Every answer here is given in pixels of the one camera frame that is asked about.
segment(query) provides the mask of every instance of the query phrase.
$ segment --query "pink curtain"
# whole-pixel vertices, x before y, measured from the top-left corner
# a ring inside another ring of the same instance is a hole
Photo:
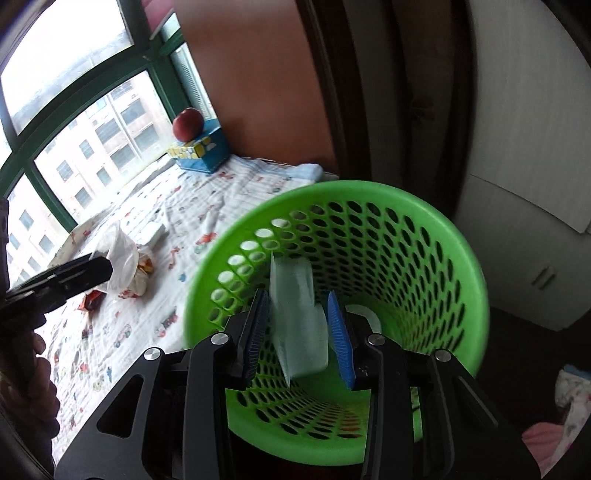
[[[148,17],[152,39],[173,13],[173,0],[142,0],[142,6]]]

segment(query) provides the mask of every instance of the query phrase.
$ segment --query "yellow patterned box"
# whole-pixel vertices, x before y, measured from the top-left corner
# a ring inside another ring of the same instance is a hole
[[[195,140],[176,142],[168,148],[183,170],[213,173],[230,156],[230,147],[217,119],[208,120]]]

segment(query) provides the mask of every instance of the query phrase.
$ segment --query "red apple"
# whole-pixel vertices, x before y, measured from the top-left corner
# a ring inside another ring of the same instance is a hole
[[[196,108],[186,108],[173,121],[173,134],[181,142],[190,142],[203,132],[205,120]]]

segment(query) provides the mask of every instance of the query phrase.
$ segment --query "pink cloth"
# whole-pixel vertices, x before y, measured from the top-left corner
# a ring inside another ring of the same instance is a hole
[[[564,433],[562,425],[536,423],[527,429],[521,439],[538,462],[540,472],[546,473],[552,465],[552,457]]]

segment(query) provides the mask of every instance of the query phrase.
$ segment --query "cabinet door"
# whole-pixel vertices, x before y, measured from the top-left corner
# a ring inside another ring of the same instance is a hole
[[[476,102],[468,172],[578,232],[591,220],[591,68],[540,0],[471,0]]]
[[[468,176],[455,223],[484,272],[491,305],[552,330],[591,308],[591,236]]]

